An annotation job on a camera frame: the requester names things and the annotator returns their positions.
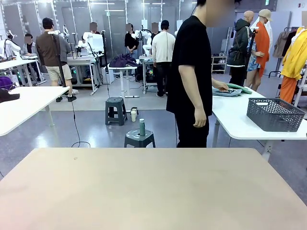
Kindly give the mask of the person's left hand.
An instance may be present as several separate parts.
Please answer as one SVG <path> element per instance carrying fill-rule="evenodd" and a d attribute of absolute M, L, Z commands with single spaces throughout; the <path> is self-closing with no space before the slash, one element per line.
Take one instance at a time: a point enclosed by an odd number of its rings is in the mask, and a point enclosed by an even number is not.
<path fill-rule="evenodd" d="M 221 82 L 221 81 L 217 81 L 217 80 L 213 82 L 213 87 L 218 89 L 221 92 L 225 92 L 225 91 L 229 90 L 226 83 Z"/>

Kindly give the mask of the person's right hand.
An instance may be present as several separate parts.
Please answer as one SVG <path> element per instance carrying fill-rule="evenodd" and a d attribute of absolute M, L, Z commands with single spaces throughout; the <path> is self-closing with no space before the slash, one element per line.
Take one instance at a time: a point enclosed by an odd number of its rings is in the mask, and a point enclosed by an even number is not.
<path fill-rule="evenodd" d="M 194 127 L 201 128 L 206 125 L 207 116 L 203 108 L 196 108 L 194 112 L 195 123 Z"/>

